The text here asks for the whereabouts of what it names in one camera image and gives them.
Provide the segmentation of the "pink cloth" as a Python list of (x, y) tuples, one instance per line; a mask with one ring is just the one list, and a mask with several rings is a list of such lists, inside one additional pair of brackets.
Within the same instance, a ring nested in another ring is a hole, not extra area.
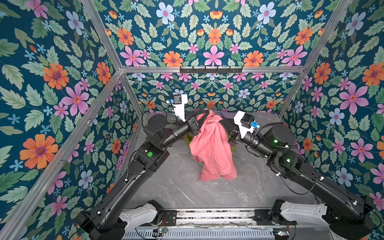
[(233, 161), (228, 135), (220, 124), (222, 118), (213, 111), (209, 111), (198, 135), (190, 142), (191, 154), (203, 168), (199, 174), (202, 182), (218, 179), (234, 180), (238, 173)]

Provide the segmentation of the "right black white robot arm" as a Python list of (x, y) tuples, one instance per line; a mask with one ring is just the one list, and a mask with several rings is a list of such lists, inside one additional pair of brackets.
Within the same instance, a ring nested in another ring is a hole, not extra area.
[(223, 119), (220, 124), (230, 136), (229, 143), (242, 143), (247, 149), (267, 159), (267, 166), (282, 181), (290, 180), (322, 200), (322, 204), (303, 205), (276, 200), (270, 211), (271, 221), (326, 226), (346, 240), (359, 240), (374, 229), (370, 214), (373, 201), (353, 194), (336, 185), (315, 170), (303, 156), (295, 151), (295, 135), (282, 123), (261, 127), (247, 116), (239, 124)]

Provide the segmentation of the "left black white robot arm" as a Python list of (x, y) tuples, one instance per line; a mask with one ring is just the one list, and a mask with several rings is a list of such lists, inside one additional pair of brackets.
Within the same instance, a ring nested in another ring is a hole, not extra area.
[(165, 115), (154, 115), (148, 120), (144, 127), (147, 138), (131, 155), (128, 170), (98, 205), (76, 217), (77, 224), (91, 240), (121, 240), (127, 231), (141, 225), (162, 223), (164, 208), (157, 201), (148, 201), (128, 213), (123, 210), (168, 158), (168, 148), (187, 134), (197, 135), (208, 115), (209, 111), (200, 111), (174, 125)]

